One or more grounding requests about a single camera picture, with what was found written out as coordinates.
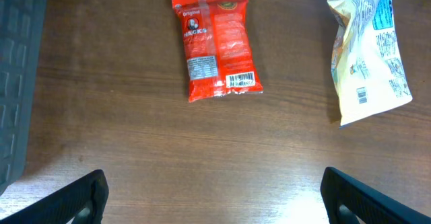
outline red package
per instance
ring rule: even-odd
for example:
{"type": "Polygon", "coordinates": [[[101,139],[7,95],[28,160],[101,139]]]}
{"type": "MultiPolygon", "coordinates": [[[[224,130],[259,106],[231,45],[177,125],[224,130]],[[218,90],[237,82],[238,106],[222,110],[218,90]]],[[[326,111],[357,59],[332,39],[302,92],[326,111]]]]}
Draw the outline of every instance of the red package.
{"type": "Polygon", "coordinates": [[[172,0],[189,68],[189,101],[263,92],[245,29],[248,0],[172,0]]]}

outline candy bag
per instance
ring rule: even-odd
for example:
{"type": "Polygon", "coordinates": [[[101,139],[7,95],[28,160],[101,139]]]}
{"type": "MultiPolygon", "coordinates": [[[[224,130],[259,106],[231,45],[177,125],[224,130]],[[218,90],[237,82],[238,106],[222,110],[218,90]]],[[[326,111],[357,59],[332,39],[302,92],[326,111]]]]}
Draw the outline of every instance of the candy bag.
{"type": "Polygon", "coordinates": [[[410,102],[392,0],[328,0],[328,4],[339,23],[331,71],[341,125],[410,102]]]}
{"type": "Polygon", "coordinates": [[[181,21],[189,101],[263,92],[245,29],[248,0],[172,0],[181,21]]]}

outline crumpled white package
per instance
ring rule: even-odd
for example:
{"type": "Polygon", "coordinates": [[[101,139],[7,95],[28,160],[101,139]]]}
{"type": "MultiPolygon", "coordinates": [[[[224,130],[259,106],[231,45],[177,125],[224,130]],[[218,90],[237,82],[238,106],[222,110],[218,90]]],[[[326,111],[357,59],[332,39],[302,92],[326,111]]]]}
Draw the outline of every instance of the crumpled white package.
{"type": "Polygon", "coordinates": [[[410,102],[392,0],[327,2],[339,23],[331,72],[341,126],[410,102]]]}

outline gray plastic crate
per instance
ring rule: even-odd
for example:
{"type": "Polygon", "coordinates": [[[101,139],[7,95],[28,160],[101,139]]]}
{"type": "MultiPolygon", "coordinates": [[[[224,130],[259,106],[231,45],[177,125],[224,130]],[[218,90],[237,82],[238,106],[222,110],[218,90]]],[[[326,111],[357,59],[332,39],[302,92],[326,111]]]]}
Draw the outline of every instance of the gray plastic crate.
{"type": "Polygon", "coordinates": [[[0,194],[26,163],[46,0],[0,0],[0,194]]]}

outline brown wood grain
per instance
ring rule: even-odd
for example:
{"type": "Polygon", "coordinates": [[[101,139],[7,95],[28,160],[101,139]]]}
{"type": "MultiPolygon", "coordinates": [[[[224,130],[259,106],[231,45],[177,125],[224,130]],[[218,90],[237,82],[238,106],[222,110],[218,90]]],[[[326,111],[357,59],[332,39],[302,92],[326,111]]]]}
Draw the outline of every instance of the brown wood grain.
{"type": "Polygon", "coordinates": [[[393,7],[413,102],[339,130],[326,0],[250,0],[264,94],[193,104],[170,0],[48,0],[26,171],[0,217],[100,168],[103,223],[327,223],[330,165],[431,215],[431,0],[393,7]]]}

